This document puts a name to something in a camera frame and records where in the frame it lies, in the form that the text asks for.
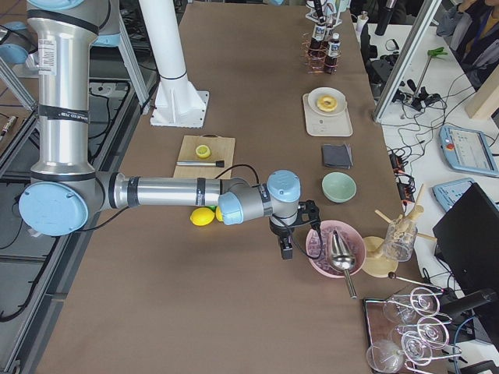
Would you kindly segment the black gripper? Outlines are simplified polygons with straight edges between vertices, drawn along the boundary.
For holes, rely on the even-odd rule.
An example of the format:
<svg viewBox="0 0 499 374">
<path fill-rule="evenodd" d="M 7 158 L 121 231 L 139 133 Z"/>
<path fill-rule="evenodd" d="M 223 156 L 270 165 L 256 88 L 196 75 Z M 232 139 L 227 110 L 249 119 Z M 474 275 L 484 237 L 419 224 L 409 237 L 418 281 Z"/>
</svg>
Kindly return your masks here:
<svg viewBox="0 0 499 374">
<path fill-rule="evenodd" d="M 273 213 L 269 219 L 271 231 L 278 236 L 282 259 L 292 259 L 292 234 L 296 228 L 309 224 L 320 233 L 320 209 L 311 199 L 298 202 L 291 213 Z"/>
</svg>

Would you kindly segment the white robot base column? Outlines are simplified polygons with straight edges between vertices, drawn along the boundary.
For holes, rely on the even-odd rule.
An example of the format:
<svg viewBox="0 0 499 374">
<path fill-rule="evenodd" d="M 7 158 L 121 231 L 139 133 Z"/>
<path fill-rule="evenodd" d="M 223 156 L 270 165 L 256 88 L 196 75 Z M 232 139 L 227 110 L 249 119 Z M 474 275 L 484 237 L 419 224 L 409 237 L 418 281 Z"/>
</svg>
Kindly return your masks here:
<svg viewBox="0 0 499 374">
<path fill-rule="evenodd" d="M 189 81 L 172 1 L 140 1 L 154 60 L 160 76 L 150 123 L 200 129 L 209 93 Z"/>
</svg>

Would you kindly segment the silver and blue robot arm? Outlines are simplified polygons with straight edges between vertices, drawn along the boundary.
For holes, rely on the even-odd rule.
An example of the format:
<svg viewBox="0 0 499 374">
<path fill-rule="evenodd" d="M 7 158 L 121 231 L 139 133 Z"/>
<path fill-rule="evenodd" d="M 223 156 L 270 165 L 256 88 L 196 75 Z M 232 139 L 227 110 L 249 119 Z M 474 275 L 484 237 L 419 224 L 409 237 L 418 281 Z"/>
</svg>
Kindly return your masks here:
<svg viewBox="0 0 499 374">
<path fill-rule="evenodd" d="M 81 229 L 96 213 L 140 205 L 217 206 L 226 224 L 268 217 L 282 237 L 319 222 L 315 204 L 300 198 L 299 178 L 272 173 L 265 183 L 240 178 L 143 178 L 99 172 L 88 159 L 90 47 L 120 42 L 116 1 L 31 1 L 29 24 L 39 52 L 40 157 L 20 197 L 23 220 L 44 235 Z"/>
</svg>

